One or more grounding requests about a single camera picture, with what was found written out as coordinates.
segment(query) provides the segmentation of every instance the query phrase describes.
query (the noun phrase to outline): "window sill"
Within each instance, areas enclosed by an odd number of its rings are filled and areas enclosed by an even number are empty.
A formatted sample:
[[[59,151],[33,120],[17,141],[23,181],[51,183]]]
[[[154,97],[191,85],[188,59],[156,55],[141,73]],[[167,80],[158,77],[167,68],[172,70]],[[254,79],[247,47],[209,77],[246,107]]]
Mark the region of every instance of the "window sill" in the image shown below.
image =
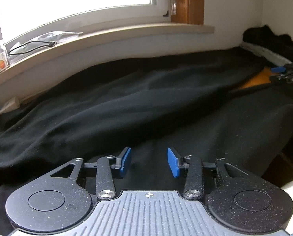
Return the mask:
[[[0,84],[38,64],[45,63],[49,60],[77,50],[129,38],[182,33],[211,34],[214,33],[214,27],[181,23],[155,23],[113,28],[98,31],[92,34],[86,34],[71,42],[60,43],[52,48],[34,53],[15,63],[12,67],[0,73]]]

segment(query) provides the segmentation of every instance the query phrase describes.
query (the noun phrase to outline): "black cloth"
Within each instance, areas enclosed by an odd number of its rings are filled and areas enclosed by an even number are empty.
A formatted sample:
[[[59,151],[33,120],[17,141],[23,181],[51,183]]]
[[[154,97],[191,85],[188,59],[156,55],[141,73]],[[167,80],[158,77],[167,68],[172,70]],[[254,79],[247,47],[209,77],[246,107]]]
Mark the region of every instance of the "black cloth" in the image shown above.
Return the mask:
[[[293,62],[292,38],[288,34],[274,34],[267,25],[247,29],[243,41],[267,48]]]
[[[8,195],[75,157],[94,162],[132,147],[118,192],[180,189],[170,146],[262,175],[293,136],[293,86],[235,90],[265,65],[241,48],[110,62],[0,115],[0,234],[12,230]]]

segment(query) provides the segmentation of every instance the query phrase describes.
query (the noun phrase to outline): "white plastic bottle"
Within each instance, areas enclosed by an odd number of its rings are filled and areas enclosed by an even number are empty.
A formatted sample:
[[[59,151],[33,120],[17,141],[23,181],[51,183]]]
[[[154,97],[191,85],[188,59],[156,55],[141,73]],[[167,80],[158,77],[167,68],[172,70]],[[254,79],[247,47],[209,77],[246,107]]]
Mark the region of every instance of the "white plastic bottle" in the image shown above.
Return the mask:
[[[0,40],[0,72],[10,66],[8,61],[7,48],[4,46],[3,40]]]

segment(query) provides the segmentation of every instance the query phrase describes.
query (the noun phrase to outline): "white window frame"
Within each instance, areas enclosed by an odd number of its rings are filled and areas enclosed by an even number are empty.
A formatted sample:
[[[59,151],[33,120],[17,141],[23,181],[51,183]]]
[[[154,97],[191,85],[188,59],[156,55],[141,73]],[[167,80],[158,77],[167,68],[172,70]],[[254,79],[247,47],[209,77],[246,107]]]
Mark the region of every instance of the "white window frame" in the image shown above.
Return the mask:
[[[168,22],[170,15],[168,17],[164,17],[164,15],[169,8],[169,0],[151,0],[151,4],[147,5],[119,6],[81,12],[23,33],[6,43],[6,47],[10,49],[17,42],[24,43],[51,31],[92,33],[127,25]]]

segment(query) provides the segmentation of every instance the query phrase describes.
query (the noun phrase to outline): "ridged surface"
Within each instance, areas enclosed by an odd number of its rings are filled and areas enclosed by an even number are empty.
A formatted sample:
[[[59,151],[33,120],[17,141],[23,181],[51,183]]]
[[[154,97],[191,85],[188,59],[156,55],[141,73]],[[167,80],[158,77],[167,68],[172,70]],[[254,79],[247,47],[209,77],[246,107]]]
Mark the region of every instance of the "ridged surface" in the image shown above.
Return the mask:
[[[15,231],[14,236],[26,233]],[[242,236],[215,222],[198,201],[187,201],[176,191],[123,191],[101,201],[86,221],[56,236],[202,235]],[[268,234],[286,236],[284,231]]]

